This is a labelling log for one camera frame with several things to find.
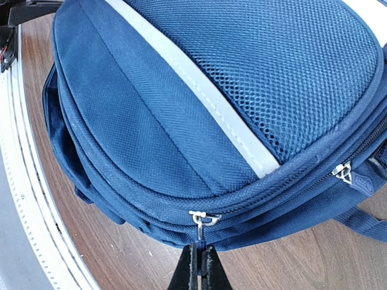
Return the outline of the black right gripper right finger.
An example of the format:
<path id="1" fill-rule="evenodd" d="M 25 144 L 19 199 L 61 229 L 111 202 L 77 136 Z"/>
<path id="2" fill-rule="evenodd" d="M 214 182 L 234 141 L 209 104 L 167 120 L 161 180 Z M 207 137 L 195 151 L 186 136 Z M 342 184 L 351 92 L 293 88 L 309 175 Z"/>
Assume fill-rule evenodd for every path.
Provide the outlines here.
<path id="1" fill-rule="evenodd" d="M 201 255 L 201 289 L 232 290 L 232 286 L 214 246 L 209 245 Z"/>

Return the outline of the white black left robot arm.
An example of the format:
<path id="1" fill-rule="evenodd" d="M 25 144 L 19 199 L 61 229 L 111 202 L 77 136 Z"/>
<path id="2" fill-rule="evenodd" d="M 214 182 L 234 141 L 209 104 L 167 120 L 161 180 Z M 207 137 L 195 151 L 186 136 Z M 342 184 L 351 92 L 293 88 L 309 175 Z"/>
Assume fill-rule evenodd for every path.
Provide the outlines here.
<path id="1" fill-rule="evenodd" d="M 63 1 L 1 1 L 1 73 L 18 58 L 18 26 L 55 13 Z"/>

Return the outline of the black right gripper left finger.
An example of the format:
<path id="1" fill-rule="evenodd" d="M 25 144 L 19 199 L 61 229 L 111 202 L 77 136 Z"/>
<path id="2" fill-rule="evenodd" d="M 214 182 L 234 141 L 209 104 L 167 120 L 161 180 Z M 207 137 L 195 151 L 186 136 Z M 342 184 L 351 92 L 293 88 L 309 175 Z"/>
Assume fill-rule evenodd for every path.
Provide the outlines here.
<path id="1" fill-rule="evenodd" d="M 167 290 L 198 290 L 198 251 L 196 243 L 183 248 Z"/>

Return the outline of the navy blue student backpack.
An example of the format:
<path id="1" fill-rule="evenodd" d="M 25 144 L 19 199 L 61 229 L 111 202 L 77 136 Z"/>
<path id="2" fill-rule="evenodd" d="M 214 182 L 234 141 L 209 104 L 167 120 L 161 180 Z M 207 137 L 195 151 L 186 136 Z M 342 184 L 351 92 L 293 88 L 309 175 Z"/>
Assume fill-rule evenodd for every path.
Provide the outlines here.
<path id="1" fill-rule="evenodd" d="M 386 43 L 343 1 L 65 1 L 43 90 L 78 197 L 220 251 L 335 219 L 386 184 Z"/>

